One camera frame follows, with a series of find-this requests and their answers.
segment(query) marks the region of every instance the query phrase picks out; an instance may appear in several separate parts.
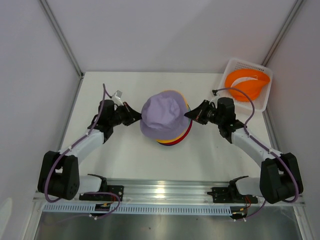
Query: purple hat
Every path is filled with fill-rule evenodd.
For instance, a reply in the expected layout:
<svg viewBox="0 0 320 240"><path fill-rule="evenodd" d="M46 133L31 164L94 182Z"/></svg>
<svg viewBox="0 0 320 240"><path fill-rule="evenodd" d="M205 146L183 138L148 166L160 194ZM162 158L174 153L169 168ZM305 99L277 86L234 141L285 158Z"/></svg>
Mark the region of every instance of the purple hat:
<svg viewBox="0 0 320 240"><path fill-rule="evenodd" d="M189 126L184 97L177 91L163 91L150 97L141 110L141 132L152 139L171 140Z"/></svg>

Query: laundry basket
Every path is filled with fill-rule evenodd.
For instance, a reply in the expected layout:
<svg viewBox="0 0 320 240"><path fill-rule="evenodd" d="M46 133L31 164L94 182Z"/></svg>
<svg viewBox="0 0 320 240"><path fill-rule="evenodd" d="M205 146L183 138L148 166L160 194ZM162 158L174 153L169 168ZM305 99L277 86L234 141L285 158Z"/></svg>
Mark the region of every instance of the laundry basket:
<svg viewBox="0 0 320 240"><path fill-rule="evenodd" d="M226 81L227 76L230 73L234 72L235 70L239 70L239 69L255 69L255 70L258 70L258 71L265 73L270 78L270 82L262 88L261 93L258 96L258 98L256 98L253 101L255 110L258 112L263 112L267 107L267 102L268 102L272 78L273 78L273 72L271 71L271 69L264 67L264 66L261 66L261 65L258 65L258 64L255 64L255 63L240 60L237 58L231 58L227 64L225 70L224 70L224 73L223 73L223 76L222 76L222 79L221 79L221 82L219 85L219 89L225 87L225 81ZM221 97L233 98L232 95L227 90L219 91L219 95ZM249 110L252 109L250 102L238 101L234 98L233 98L233 101L234 101L234 105L236 105L236 106L239 106L244 109L249 109Z"/></svg>

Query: stack of hats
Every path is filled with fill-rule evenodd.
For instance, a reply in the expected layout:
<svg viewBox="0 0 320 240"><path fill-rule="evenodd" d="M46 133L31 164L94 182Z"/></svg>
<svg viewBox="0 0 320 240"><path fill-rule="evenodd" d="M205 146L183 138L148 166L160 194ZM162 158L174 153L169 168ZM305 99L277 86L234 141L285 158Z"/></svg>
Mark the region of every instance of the stack of hats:
<svg viewBox="0 0 320 240"><path fill-rule="evenodd" d="M164 146L180 143L189 133L192 120L185 117L190 108L184 96L167 90L150 97L141 110L141 132Z"/></svg>

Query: plastic basket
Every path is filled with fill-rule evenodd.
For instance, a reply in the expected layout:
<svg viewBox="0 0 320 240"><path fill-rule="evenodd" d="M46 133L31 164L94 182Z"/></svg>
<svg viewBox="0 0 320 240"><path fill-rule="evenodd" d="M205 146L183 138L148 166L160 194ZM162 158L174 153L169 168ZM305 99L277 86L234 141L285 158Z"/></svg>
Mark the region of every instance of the plastic basket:
<svg viewBox="0 0 320 240"><path fill-rule="evenodd" d="M222 76L222 79L221 79L221 82L219 85L219 89L225 87L225 81L226 81L227 76L230 73L234 72L235 70L239 70L239 69L255 69L255 70L258 70L258 71L265 73L270 78L269 84L265 85L262 88L259 97L253 101L255 110L258 112L263 112L267 107L267 102L268 102L272 78L273 78L273 72L271 71L271 69L264 67L264 66L261 66L261 65L258 65L258 64L255 64L255 63L240 60L237 58L231 58L227 64L225 70L224 70L224 73L223 73L223 76ZM219 95L221 97L233 98L232 95L227 90L220 91ZM236 99L233 99L233 100L234 100L234 105L236 105L236 106L239 106L241 108L248 109L248 110L252 109L250 102L238 101Z"/></svg>

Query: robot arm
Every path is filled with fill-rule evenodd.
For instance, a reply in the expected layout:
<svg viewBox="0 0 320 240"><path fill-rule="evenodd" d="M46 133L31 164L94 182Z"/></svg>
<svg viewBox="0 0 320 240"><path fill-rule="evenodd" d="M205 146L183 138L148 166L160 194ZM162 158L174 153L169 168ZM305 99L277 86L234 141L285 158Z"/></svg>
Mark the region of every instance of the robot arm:
<svg viewBox="0 0 320 240"><path fill-rule="evenodd" d="M236 119L233 99L221 97L217 101L217 107L204 100L200 106L187 112L185 116L202 125L208 122L216 124L223 138L245 151L261 167L260 178L244 176L230 181L229 188L236 192L235 195L240 198L246 195L262 196L271 204L295 196L295 184L277 157L292 173L298 186L298 193L303 192L296 157L292 153L282 154L271 148L266 150L264 148L266 145L257 137L253 137L250 131L245 129L245 125Z"/></svg>
<svg viewBox="0 0 320 240"><path fill-rule="evenodd" d="M122 93L117 91L110 99L100 102L98 110L101 110L96 125L90 131L87 130L83 139L79 139L66 149L58 152L48 151L42 161L38 181L38 191L45 193L46 180L55 161L64 154L56 165L47 188L47 193L51 196L71 200L77 194L87 192L98 192L102 186L105 186L106 180L103 177L88 174L79 176L79 164L96 148L103 145L113 134L114 127L120 124L129 126L141 119L141 114L133 110L126 102L121 100ZM93 117L91 129L98 115Z"/></svg>

